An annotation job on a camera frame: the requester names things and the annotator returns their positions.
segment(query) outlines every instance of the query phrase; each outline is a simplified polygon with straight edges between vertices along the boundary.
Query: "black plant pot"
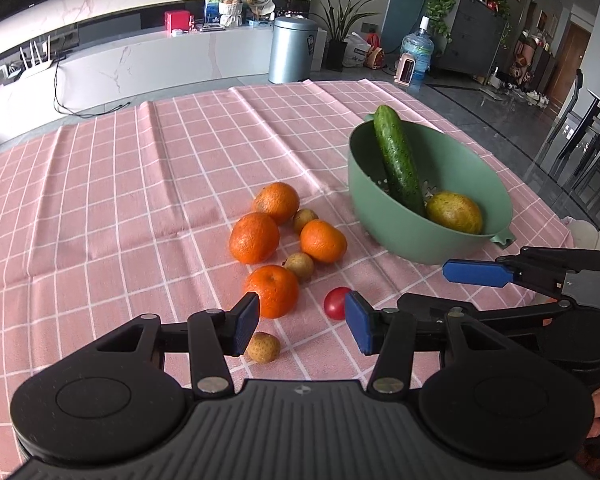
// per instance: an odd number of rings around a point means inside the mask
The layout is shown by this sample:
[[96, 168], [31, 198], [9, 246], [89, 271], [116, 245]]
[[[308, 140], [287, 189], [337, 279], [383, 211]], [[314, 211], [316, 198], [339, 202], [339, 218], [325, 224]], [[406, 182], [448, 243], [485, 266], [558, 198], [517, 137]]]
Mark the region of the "black plant pot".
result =
[[342, 60], [344, 59], [344, 51], [346, 48], [346, 41], [331, 40], [327, 47], [327, 58], [324, 60], [324, 67], [327, 70], [342, 72]]

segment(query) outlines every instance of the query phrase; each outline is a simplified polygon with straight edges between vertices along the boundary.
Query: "trash can lid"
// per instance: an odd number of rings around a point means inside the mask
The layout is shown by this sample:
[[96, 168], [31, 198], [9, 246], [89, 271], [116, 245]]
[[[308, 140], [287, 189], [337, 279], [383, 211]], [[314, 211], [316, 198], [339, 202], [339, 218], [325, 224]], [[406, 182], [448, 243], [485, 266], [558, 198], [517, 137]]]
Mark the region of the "trash can lid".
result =
[[291, 30], [318, 30], [318, 24], [308, 18], [280, 16], [273, 22], [274, 27], [290, 28]]

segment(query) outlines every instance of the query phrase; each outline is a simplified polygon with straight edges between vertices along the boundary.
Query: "blue metal trash can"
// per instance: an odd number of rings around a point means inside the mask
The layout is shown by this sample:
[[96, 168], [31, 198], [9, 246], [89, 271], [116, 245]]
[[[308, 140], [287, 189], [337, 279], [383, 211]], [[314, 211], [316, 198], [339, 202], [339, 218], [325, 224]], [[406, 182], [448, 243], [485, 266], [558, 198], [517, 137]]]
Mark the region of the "blue metal trash can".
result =
[[304, 81], [311, 72], [318, 24], [313, 20], [281, 16], [273, 22], [269, 81]]

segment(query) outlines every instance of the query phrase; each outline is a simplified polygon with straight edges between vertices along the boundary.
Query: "bowl handle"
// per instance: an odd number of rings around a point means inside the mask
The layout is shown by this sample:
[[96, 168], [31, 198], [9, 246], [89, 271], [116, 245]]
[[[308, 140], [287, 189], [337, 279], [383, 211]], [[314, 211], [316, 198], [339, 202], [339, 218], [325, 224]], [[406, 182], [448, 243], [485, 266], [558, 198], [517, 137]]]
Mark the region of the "bowl handle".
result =
[[516, 235], [513, 234], [507, 227], [507, 228], [503, 229], [502, 231], [500, 231], [495, 236], [492, 236], [490, 238], [490, 240], [491, 240], [491, 242], [496, 244], [499, 248], [506, 249], [513, 242], [516, 241]]

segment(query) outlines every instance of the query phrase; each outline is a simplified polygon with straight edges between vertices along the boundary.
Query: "red cherry tomato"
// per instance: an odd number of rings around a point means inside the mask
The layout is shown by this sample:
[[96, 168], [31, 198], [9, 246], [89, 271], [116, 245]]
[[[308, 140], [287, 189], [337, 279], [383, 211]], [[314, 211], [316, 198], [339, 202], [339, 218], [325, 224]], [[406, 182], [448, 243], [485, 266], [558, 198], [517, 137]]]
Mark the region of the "red cherry tomato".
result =
[[324, 313], [331, 319], [342, 321], [344, 319], [344, 297], [351, 289], [346, 286], [334, 288], [324, 298]]

